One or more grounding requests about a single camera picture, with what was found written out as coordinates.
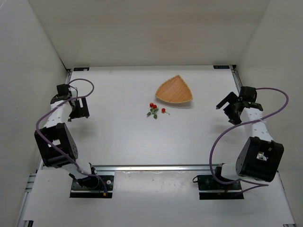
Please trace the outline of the single red cherry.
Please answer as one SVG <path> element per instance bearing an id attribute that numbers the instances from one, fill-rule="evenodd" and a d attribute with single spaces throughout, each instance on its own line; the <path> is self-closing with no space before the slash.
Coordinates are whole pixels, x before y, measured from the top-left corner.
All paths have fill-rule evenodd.
<path id="1" fill-rule="evenodd" d="M 161 109 L 161 112 L 162 112 L 163 114 L 168 114 L 168 115 L 170 115 L 170 114 L 166 111 L 165 108 L 162 108 L 162 109 Z"/>

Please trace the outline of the cherry sprig with leaves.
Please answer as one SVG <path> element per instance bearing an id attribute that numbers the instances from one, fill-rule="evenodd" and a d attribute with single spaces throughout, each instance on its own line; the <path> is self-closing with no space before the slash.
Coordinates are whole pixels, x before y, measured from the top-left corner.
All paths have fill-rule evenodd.
<path id="1" fill-rule="evenodd" d="M 147 117 L 153 116 L 154 119 L 157 119 L 158 118 L 157 112 L 159 111 L 157 105 L 154 103 L 150 103 L 149 106 L 150 106 L 150 110 L 146 116 Z"/>

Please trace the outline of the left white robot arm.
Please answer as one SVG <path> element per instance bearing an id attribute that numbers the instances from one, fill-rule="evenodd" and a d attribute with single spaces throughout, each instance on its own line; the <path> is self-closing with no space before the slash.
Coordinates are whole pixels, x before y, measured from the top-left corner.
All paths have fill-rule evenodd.
<path id="1" fill-rule="evenodd" d="M 91 163 L 77 162 L 74 165 L 54 147 L 68 155 L 74 162 L 78 158 L 78 148 L 66 125 L 77 118 L 88 118 L 89 109 L 86 98 L 78 98 L 78 90 L 68 84 L 57 86 L 57 94 L 51 99 L 52 113 L 46 124 L 34 133 L 43 163 L 47 167 L 64 169 L 81 187 L 95 190 L 101 186 L 101 181 L 95 177 L 97 171 Z"/>

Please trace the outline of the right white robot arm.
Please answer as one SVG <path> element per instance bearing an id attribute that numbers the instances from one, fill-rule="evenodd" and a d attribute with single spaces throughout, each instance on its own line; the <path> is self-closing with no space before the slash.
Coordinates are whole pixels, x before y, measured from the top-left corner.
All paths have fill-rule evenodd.
<path id="1" fill-rule="evenodd" d="M 234 126 L 247 122 L 245 132 L 248 137 L 235 162 L 221 164 L 214 171 L 220 182 L 253 179 L 271 182 L 278 169 L 284 146 L 270 136 L 263 117 L 263 107 L 256 103 L 257 92 L 241 92 L 238 96 L 230 92 L 217 106 L 228 104 L 224 113 Z"/>

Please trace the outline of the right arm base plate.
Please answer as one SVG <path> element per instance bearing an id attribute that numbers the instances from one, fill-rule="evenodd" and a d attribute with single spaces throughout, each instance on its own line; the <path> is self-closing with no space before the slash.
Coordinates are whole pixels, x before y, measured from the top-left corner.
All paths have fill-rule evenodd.
<path id="1" fill-rule="evenodd" d="M 192 181 L 198 185 L 200 200 L 244 199 L 240 182 L 221 184 L 214 180 L 212 175 L 197 175 Z"/>

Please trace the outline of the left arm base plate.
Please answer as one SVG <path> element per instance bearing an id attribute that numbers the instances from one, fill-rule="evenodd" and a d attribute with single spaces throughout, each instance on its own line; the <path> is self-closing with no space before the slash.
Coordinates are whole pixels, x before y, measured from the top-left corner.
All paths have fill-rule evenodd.
<path id="1" fill-rule="evenodd" d="M 86 177 L 76 180 L 76 178 L 69 174 L 72 178 L 70 198 L 97 198 L 109 199 L 113 196 L 114 174 L 99 175 L 105 183 L 107 192 L 104 192 L 103 183 L 96 177 Z"/>

